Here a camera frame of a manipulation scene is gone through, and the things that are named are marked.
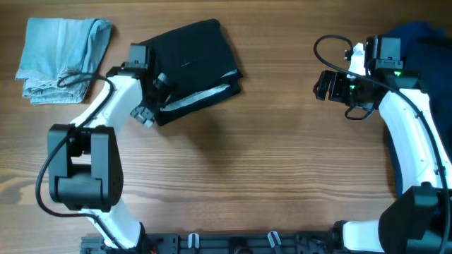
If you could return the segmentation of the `black shorts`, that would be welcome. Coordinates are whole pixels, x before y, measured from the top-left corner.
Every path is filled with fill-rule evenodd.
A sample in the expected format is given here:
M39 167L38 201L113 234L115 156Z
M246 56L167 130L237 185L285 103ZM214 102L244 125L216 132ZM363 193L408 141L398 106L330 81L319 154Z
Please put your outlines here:
M187 114L223 102L241 92L242 74L218 20L208 19L146 40L148 73L145 89L165 73L172 96L155 115L164 126Z

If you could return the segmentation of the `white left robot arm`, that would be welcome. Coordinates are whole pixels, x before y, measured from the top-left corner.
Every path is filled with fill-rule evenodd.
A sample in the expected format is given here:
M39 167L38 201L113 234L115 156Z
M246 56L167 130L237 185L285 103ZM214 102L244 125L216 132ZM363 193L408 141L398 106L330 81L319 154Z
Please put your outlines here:
M42 200L40 174L35 187L39 206L61 218L85 217L102 235L106 253L156 253L144 226L129 212L121 194L124 175L117 135L129 117L151 126L166 105L171 87L165 75L150 74L153 55L144 44L132 44L128 61L103 77L105 86L93 103L71 123L55 124L47 138L49 194L67 213L50 210Z

